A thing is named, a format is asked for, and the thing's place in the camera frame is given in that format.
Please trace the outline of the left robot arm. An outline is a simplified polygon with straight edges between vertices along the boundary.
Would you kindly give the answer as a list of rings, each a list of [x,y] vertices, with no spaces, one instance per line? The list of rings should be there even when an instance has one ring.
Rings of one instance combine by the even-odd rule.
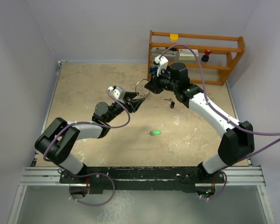
[[[76,183],[85,181],[87,166],[72,153],[76,141],[83,139],[101,139],[110,129],[121,128],[130,122],[130,114],[135,113],[144,98],[136,98],[135,92],[126,92],[122,100],[117,100],[108,92],[114,103],[108,105],[100,102],[95,106],[91,121],[68,122],[62,118],[55,118],[36,140],[34,148],[48,160],[70,173],[70,178]],[[120,126],[110,126],[109,122],[122,112],[126,112],[128,121]]]

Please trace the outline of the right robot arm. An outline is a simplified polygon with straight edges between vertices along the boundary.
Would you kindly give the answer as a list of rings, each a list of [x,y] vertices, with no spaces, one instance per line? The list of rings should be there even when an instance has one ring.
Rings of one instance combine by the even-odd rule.
[[[190,82],[188,69],[183,63],[173,63],[160,75],[152,74],[151,80],[144,87],[154,94],[173,92],[177,101],[198,113],[221,137],[218,152],[198,165],[200,181],[209,182],[215,172],[234,165],[254,152],[252,124],[248,121],[240,122],[211,100],[205,99],[204,91]]]

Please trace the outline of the silver keyring with clips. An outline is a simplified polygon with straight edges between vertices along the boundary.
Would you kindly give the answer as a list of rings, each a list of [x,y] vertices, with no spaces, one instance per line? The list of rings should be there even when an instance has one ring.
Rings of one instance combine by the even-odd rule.
[[[150,91],[145,88],[145,85],[149,82],[148,79],[140,79],[135,85],[135,92],[140,98],[148,98]]]

